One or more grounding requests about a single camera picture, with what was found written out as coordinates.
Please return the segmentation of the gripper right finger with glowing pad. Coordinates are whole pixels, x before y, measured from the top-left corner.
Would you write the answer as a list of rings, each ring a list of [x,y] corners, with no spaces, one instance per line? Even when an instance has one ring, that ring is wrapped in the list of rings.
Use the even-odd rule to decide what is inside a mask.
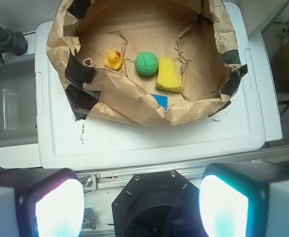
[[[208,165],[199,208],[210,237],[289,237],[289,161]]]

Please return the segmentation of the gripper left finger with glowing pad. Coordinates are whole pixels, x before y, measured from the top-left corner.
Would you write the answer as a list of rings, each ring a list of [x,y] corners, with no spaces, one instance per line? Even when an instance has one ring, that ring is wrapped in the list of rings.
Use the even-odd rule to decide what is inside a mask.
[[[78,237],[84,207],[71,169],[0,169],[0,237]]]

